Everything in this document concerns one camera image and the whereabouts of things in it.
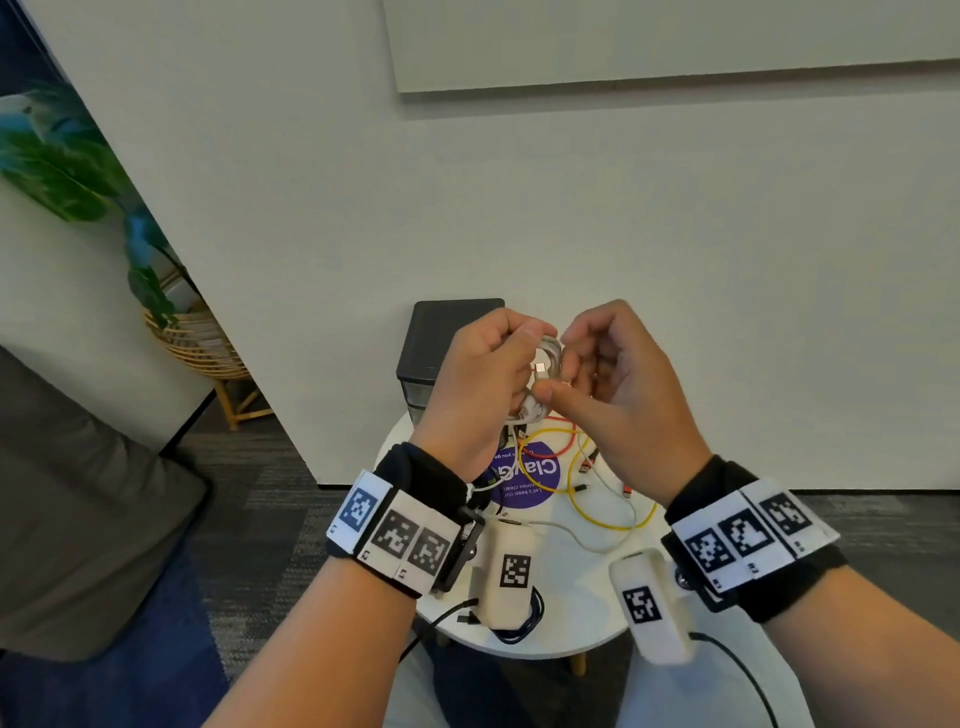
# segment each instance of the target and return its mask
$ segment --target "black and white square pattern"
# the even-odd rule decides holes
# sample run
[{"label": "black and white square pattern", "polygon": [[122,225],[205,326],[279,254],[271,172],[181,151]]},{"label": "black and white square pattern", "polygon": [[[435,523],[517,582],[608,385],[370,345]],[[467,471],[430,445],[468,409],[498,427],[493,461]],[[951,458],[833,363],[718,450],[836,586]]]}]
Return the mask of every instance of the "black and white square pattern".
[{"label": "black and white square pattern", "polygon": [[720,541],[720,537],[712,528],[686,539],[684,543],[704,573],[722,569],[734,561],[733,554],[724,546],[724,543]]},{"label": "black and white square pattern", "polygon": [[777,493],[762,500],[759,505],[787,536],[793,536],[813,525],[786,493]]},{"label": "black and white square pattern", "polygon": [[627,610],[634,624],[663,619],[654,596],[650,594],[650,587],[628,589],[623,593],[623,600],[627,603]]},{"label": "black and white square pattern", "polygon": [[350,495],[349,500],[344,503],[344,507],[340,509],[338,518],[354,531],[359,532],[363,528],[363,524],[367,522],[367,517],[375,505],[375,497],[362,488],[357,488]]},{"label": "black and white square pattern", "polygon": [[420,532],[407,561],[431,576],[436,576],[444,562],[444,556],[448,548],[450,548],[450,541],[429,528],[424,528]]},{"label": "black and white square pattern", "polygon": [[417,535],[417,529],[420,528],[405,516],[400,515],[395,510],[387,512],[386,517],[380,522],[370,539],[374,546],[392,553],[396,557],[401,557],[406,552],[408,545]]},{"label": "black and white square pattern", "polygon": [[530,581],[530,557],[503,555],[503,571],[500,572],[500,586],[511,589],[526,589]]},{"label": "black and white square pattern", "polygon": [[775,542],[767,527],[749,508],[723,519],[717,526],[741,556],[749,556]]}]

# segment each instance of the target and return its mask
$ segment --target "black cable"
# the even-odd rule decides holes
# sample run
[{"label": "black cable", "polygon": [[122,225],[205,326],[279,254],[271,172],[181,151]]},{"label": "black cable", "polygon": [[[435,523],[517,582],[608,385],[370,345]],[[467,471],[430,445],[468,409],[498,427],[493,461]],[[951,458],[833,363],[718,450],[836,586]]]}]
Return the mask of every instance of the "black cable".
[{"label": "black cable", "polygon": [[534,631],[540,624],[540,620],[543,619],[545,611],[543,597],[537,591],[537,587],[533,587],[530,594],[530,615],[527,620],[518,629],[492,629],[491,632],[504,644],[516,644]]},{"label": "black cable", "polygon": [[397,662],[398,662],[398,663],[402,663],[402,662],[403,662],[403,658],[406,657],[407,655],[409,655],[410,652],[411,652],[411,650],[413,650],[414,647],[416,647],[418,644],[420,644],[420,641],[421,641],[424,637],[426,637],[428,634],[430,634],[431,632],[433,632],[433,630],[435,630],[435,629],[437,628],[437,625],[440,624],[442,621],[444,621],[444,619],[446,619],[447,617],[449,617],[450,615],[452,615],[454,612],[457,612],[457,611],[459,611],[459,610],[461,610],[461,609],[466,609],[467,607],[475,607],[475,606],[476,606],[477,604],[479,604],[479,603],[480,603],[480,600],[474,598],[474,599],[468,599],[467,601],[462,601],[462,602],[460,602],[460,603],[459,603],[457,606],[455,606],[455,607],[450,607],[450,608],[449,608],[448,610],[446,610],[443,614],[441,614],[439,617],[437,617],[437,618],[434,619],[432,622],[430,622],[430,623],[427,625],[426,629],[424,629],[422,632],[420,632],[420,633],[414,638],[414,640],[406,646],[406,649],[404,649],[403,652],[400,653],[400,659],[397,660]]},{"label": "black cable", "polygon": [[705,635],[703,632],[691,632],[690,639],[697,640],[702,643],[715,644],[724,652],[726,652],[727,656],[736,663],[737,667],[743,670],[743,674],[747,676],[747,679],[750,680],[751,685],[754,686],[756,694],[759,695],[760,700],[763,701],[763,707],[767,709],[767,715],[770,717],[770,725],[772,725],[773,728],[780,728],[780,724],[777,723],[777,717],[774,715],[774,709],[770,707],[770,701],[767,700],[767,696],[766,693],[763,692],[763,688],[760,687],[760,684],[756,681],[756,678],[753,676],[753,674],[747,669],[747,666],[743,664],[743,661],[733,654],[733,650],[716,638],[711,637],[710,635]]}]

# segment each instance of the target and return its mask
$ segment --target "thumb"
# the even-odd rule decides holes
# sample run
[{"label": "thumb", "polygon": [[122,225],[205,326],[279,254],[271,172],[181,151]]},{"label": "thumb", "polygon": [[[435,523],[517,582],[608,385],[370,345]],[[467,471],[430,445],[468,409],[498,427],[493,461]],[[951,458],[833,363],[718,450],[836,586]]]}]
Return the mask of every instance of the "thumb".
[{"label": "thumb", "polygon": [[602,432],[612,414],[612,405],[595,400],[557,379],[536,381],[531,391],[541,404],[576,423],[594,440],[596,436],[591,433]]},{"label": "thumb", "polygon": [[537,346],[543,338],[546,324],[537,319],[525,321],[520,328],[510,334],[495,354],[510,363],[511,371],[524,364],[530,364],[537,355]]}]

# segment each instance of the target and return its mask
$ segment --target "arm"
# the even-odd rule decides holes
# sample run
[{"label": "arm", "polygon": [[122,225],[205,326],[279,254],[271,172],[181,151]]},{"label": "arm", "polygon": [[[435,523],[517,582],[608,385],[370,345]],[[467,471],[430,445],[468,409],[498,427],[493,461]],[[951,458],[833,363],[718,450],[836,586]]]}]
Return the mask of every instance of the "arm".
[{"label": "arm", "polygon": [[[669,506],[710,450],[666,354],[622,301],[582,313],[562,339],[571,385],[541,381],[534,394],[581,426],[624,483]],[[848,568],[764,628],[838,726],[960,719],[960,646]]]},{"label": "arm", "polygon": [[[523,399],[537,344],[556,333],[509,309],[461,329],[411,443],[476,478]],[[410,596],[355,562],[327,559],[205,728],[382,725],[414,613]]]}]

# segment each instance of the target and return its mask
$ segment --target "potted plant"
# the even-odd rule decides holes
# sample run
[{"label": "potted plant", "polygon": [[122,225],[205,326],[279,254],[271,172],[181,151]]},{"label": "potted plant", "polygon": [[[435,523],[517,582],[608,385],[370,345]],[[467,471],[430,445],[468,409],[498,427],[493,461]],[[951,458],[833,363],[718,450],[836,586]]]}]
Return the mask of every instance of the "potted plant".
[{"label": "potted plant", "polygon": [[[122,218],[127,281],[154,336],[214,380],[231,427],[272,414],[244,412],[254,396],[230,405],[224,383],[250,373],[71,86],[45,85],[0,99],[0,175],[67,222]],[[170,269],[163,279],[155,261]]]}]

